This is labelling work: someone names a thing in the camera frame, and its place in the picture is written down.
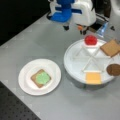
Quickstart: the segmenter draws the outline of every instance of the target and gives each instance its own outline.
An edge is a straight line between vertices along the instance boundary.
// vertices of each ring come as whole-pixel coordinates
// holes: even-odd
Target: orange food item
[[[91,84],[91,85],[102,84],[100,73],[98,73],[98,72],[86,73],[86,83]]]

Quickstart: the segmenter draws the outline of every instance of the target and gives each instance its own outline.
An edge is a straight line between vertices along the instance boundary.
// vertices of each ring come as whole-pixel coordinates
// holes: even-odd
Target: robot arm
[[[53,16],[52,21],[61,23],[73,21],[75,24],[83,26],[91,26],[96,21],[91,0],[54,0],[50,2],[50,9]]]

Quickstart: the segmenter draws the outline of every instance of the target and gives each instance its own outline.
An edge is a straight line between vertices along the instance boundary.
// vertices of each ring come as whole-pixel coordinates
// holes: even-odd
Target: black cable
[[[106,22],[109,22],[107,19],[105,19],[105,17],[103,17],[103,16],[101,16],[101,15],[96,14],[96,16],[102,18],[102,19],[103,19],[104,21],[106,21]]]

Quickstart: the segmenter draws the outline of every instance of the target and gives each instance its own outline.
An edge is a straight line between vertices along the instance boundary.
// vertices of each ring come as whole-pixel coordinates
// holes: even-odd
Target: toast slice
[[[51,80],[51,77],[41,69],[31,76],[31,80],[37,85],[37,87],[41,88]]]
[[[116,40],[110,40],[100,47],[100,49],[110,57],[114,57],[120,52],[120,46],[117,44]]]

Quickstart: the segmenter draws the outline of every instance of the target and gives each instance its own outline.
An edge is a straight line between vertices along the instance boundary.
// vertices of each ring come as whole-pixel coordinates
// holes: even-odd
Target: table surface
[[[65,71],[66,49],[83,37],[74,25],[64,31],[61,25],[42,17],[0,47],[1,82],[42,120],[119,120],[119,77],[102,89],[87,91],[76,87]],[[18,75],[25,64],[39,58],[56,62],[62,78],[53,92],[31,96],[19,87]]]

